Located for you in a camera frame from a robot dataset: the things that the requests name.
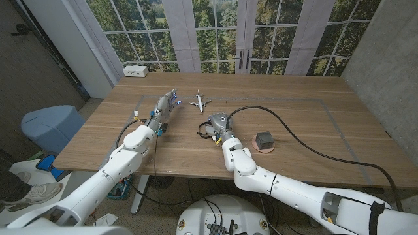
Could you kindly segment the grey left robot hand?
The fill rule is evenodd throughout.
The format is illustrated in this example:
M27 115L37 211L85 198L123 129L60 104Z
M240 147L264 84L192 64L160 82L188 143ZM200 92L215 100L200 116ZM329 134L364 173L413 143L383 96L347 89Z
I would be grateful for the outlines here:
M177 89L173 89L159 98L151 118L145 122L147 127L156 131L160 125L168 120L170 113L181 103L181 101L176 101L176 92Z

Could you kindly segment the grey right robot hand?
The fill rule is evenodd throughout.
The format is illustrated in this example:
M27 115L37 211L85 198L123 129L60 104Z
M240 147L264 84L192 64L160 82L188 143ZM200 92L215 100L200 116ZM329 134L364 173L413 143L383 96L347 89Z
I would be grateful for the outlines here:
M212 114L208 120L210 124L205 127L205 130L215 141L220 140L223 144L226 140L234 138L233 121L232 119L229 120L229 128L227 128L228 115L225 112Z

